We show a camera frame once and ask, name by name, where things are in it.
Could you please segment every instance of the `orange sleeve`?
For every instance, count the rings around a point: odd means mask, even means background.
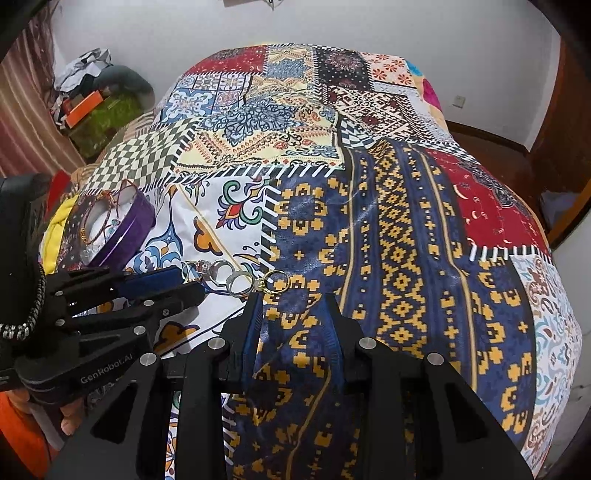
[[[45,437],[33,417],[14,408],[4,392],[0,392],[0,430],[28,470],[43,478],[49,468]]]

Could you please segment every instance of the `wooden floor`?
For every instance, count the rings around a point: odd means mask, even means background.
[[[541,219],[535,182],[530,162],[519,152],[481,138],[452,132],[464,150],[475,157],[492,175],[519,195]]]

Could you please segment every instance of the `patchwork quilt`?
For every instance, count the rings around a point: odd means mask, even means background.
[[[329,292],[393,350],[444,355],[540,470],[580,328],[535,214],[453,141],[415,66],[323,46],[223,50],[181,75],[149,129],[126,137],[72,210],[59,269],[82,266],[80,221],[97,192],[129,178],[157,222],[128,270],[224,259],[291,278],[265,296],[253,372],[274,405],[222,399],[228,478],[360,478],[360,412],[333,388],[320,333]],[[243,305],[209,294],[161,326],[158,352],[190,351]],[[406,438],[412,452],[410,426]]]

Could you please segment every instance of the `pink curtain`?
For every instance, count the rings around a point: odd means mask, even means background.
[[[0,63],[0,175],[68,173],[85,164],[48,110],[53,90],[53,38],[46,5]]]

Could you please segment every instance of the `bed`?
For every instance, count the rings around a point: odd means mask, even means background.
[[[581,331],[535,214],[454,142],[409,61],[297,44],[223,50],[76,175],[58,270],[82,266],[80,221],[96,195],[130,179],[157,217],[127,270],[223,259],[290,276],[289,290],[265,296],[256,355],[274,408],[222,399],[229,478],[359,477],[359,412],[332,388],[320,333],[329,292],[393,350],[442,353],[539,472]],[[208,295],[161,326],[158,352],[188,352],[241,308]],[[406,437],[412,452],[411,426]]]

